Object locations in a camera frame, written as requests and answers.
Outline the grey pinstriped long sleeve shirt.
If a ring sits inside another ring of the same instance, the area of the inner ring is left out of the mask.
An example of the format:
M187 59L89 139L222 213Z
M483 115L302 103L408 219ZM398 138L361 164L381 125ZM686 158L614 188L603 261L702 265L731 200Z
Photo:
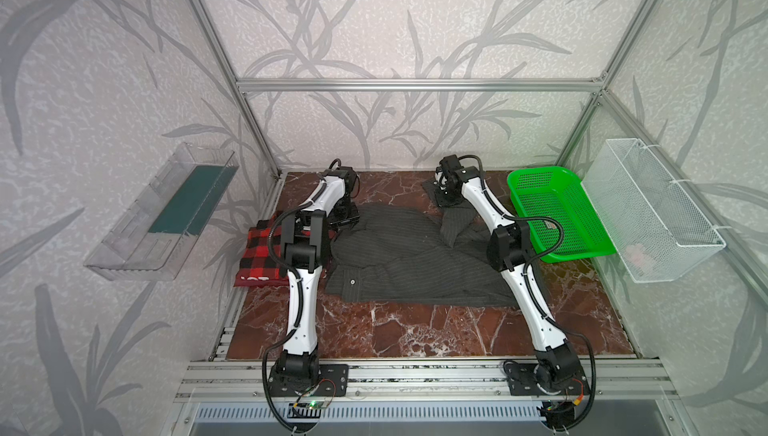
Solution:
M467 203L436 214L366 203L331 245L325 292L345 302L519 307L489 264L490 232Z

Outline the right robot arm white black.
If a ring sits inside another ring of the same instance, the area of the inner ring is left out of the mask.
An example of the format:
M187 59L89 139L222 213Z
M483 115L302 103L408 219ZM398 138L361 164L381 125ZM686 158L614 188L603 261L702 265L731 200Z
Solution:
M462 164L468 157L455 154L440 160L435 170L435 196L440 207L469 203L488 227L487 258L511 289L525 318L537 360L534 386L545 394L558 395L574 383L583 395L593 392L571 336L589 340L565 330L555 321L539 289L534 264L548 254L538 252L531 241L533 217L508 211L488 187L482 163Z

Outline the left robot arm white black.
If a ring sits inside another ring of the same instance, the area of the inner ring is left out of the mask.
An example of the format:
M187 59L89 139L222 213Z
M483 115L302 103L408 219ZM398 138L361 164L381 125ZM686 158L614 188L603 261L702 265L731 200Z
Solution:
M289 327L262 356L264 391L269 396L302 394L320 382L316 306L319 281L331 254L331 240L359 220L352 192L359 182L351 166L334 159L319 174L318 186L284 211L268 234L269 257L289 281Z

